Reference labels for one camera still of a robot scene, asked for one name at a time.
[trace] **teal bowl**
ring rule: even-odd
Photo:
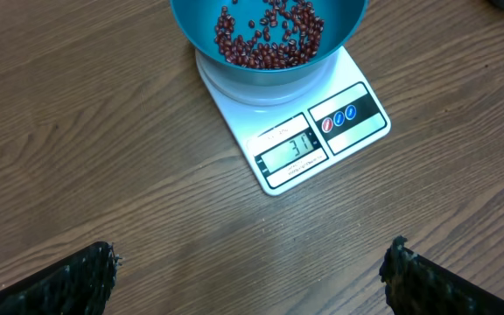
[[[231,0],[171,0],[171,7],[178,26],[185,36],[192,42],[207,59],[216,63],[222,71],[232,79],[253,85],[272,86],[289,83],[305,77],[321,66],[320,61],[343,46],[354,34],[359,26],[368,0],[311,0],[316,15],[325,20],[324,31],[320,40],[320,47],[316,57],[308,63],[286,69],[267,70],[245,68],[230,64],[219,54],[219,47],[214,43],[217,18],[221,15],[221,7],[226,5],[228,13],[234,17],[234,36],[242,35],[251,39],[255,30],[261,30],[259,20],[263,18],[266,9],[271,6],[262,0],[239,0],[233,4]],[[288,10],[296,3],[289,0]],[[255,21],[255,28],[249,27],[249,21]],[[270,29],[271,41],[282,42],[284,29],[281,27],[283,18],[279,17],[279,25]]]

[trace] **table surface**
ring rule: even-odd
[[[346,44],[390,134],[278,198],[166,0],[0,0],[0,289],[97,240],[107,314],[383,314],[397,235],[504,298],[504,12],[373,0]]]

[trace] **scale display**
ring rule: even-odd
[[[262,154],[261,158],[268,168],[268,171],[274,172],[313,150],[314,147],[312,146],[311,140],[306,133],[303,132],[283,144],[279,144],[269,152]]]

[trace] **kitchen scale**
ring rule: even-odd
[[[276,196],[386,136],[390,119],[346,49],[292,83],[231,80],[196,51],[199,75],[262,189]]]

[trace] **bean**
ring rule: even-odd
[[[214,26],[216,36],[213,41],[219,47],[219,53],[225,57],[226,61],[245,68],[285,69],[303,65],[314,58],[318,54],[325,21],[316,17],[312,2],[295,0],[297,4],[291,5],[290,10],[286,11],[288,0],[262,1],[265,4],[270,4],[272,8],[267,9],[264,17],[259,20],[263,30],[254,30],[254,36],[249,40],[245,40],[242,35],[235,35],[236,38],[231,39],[235,31],[236,20],[228,14],[226,5],[221,7],[220,17]],[[232,2],[237,4],[238,0],[232,0]],[[277,15],[284,17],[282,42],[257,43],[262,37],[265,41],[270,42],[270,27],[278,26]],[[248,26],[254,29],[256,22],[249,20]],[[299,41],[291,38],[292,34],[297,33],[300,34]]]

